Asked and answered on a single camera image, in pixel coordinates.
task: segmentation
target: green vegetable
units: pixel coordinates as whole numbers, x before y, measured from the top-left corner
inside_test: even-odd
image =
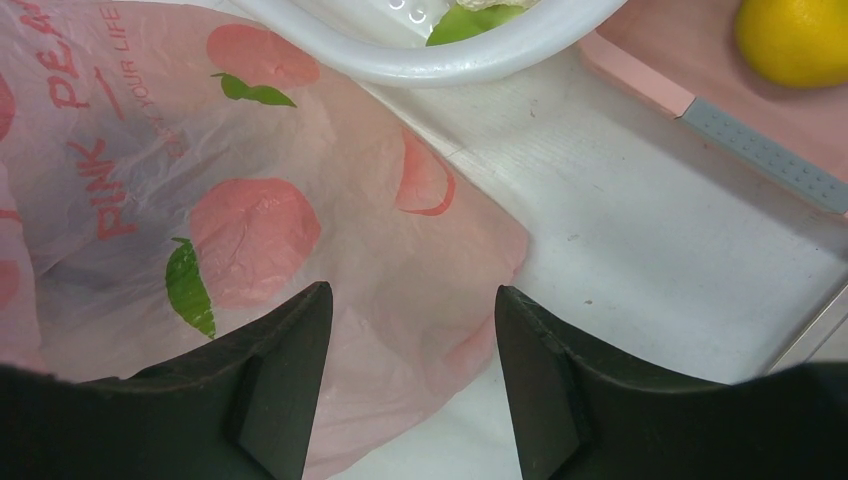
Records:
[[[433,33],[427,39],[427,46],[466,40],[503,25],[525,11],[527,9],[524,7],[494,5],[472,12],[460,5],[454,5],[433,27]]]
[[[215,338],[215,316],[212,315],[212,301],[200,278],[197,267],[197,255],[194,246],[187,238],[173,238],[181,243],[165,269],[165,287],[168,289],[168,300],[171,307],[183,320],[200,333],[209,338]]]
[[[221,90],[227,98],[233,100],[253,100],[263,105],[285,105],[297,107],[292,100],[274,87],[257,85],[250,87],[229,73],[216,73],[213,77],[221,77]]]

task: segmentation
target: yellow lemon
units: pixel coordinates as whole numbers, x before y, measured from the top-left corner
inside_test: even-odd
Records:
[[[744,0],[735,36],[751,68],[778,85],[848,83],[848,0]]]

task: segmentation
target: white surface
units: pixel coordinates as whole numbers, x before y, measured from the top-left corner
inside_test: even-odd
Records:
[[[528,228],[520,288],[646,360],[754,376],[848,278],[843,224],[590,75],[574,51],[489,85],[371,90]],[[519,479],[510,428],[496,363],[337,480]]]
[[[625,0],[547,0],[490,32],[431,48],[403,47],[424,45],[424,36],[409,33],[429,34],[447,10],[446,0],[233,1],[358,80],[443,87],[500,79],[544,60],[600,25]],[[360,34],[348,36],[350,27]]]
[[[843,323],[828,337],[824,345],[813,356],[816,362],[848,361],[848,323]]]

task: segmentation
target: pink cutting board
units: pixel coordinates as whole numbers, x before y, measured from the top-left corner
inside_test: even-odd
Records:
[[[787,153],[794,153],[802,161],[792,161],[791,165],[787,162],[786,168],[780,166],[782,172],[768,163],[761,166],[766,173],[782,176],[777,179],[799,193],[804,194],[808,186],[813,190],[808,177],[801,178],[810,170],[811,182],[817,181],[813,177],[830,182],[827,185],[832,190],[827,192],[838,193],[844,188],[843,193],[848,193],[848,85],[794,90],[761,79],[745,64],[734,44],[733,19],[740,3],[741,0],[629,0],[581,40],[580,47],[593,70],[671,118],[685,118],[698,99]],[[845,36],[848,42],[848,31]],[[727,143],[730,137],[725,136],[725,142],[719,137],[714,139]],[[752,144],[750,152],[759,152],[754,147]],[[746,156],[748,151],[736,149],[740,156]],[[799,169],[798,176],[793,168]],[[823,198],[827,195],[824,190],[816,193],[819,200],[828,200]],[[829,200],[833,199],[834,195],[830,195]],[[848,200],[848,196],[843,195],[843,200]],[[842,207],[835,208],[838,213],[845,213]]]

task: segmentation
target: pink plastic bag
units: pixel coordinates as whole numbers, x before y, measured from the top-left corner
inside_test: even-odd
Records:
[[[355,83],[211,10],[0,1],[0,361],[126,377],[327,280],[310,479],[487,365],[525,231]]]

